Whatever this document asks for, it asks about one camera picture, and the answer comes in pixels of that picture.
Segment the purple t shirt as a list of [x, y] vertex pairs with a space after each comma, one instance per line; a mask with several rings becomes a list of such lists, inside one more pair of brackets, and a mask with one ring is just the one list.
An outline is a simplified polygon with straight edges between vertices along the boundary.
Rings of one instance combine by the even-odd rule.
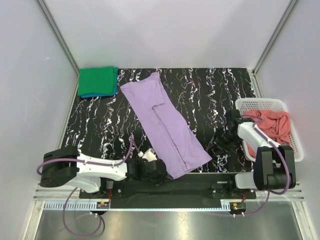
[[167, 173], [177, 179], [212, 158], [169, 99], [160, 75], [153, 72], [140, 81], [120, 87]]

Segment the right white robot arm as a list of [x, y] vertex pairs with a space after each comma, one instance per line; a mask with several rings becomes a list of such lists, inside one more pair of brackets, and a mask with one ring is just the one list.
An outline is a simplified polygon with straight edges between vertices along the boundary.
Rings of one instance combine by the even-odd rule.
[[253, 171], [237, 173], [232, 178], [235, 188], [283, 195], [296, 186], [294, 150], [272, 140], [251, 118], [232, 120], [217, 130], [206, 150], [214, 155], [224, 155], [238, 139], [253, 148], [256, 155]]

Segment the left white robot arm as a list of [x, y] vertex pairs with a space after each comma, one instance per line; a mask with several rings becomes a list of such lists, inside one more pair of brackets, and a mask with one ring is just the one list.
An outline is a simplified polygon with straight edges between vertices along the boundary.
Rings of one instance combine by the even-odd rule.
[[87, 193], [101, 191], [102, 179], [116, 182], [146, 180], [156, 185], [166, 179], [166, 164], [150, 149], [146, 153], [139, 151], [137, 158], [131, 158], [130, 154], [128, 151], [124, 159], [109, 160], [80, 153], [75, 146], [60, 148], [44, 154], [36, 173], [40, 175], [43, 188], [66, 185]]

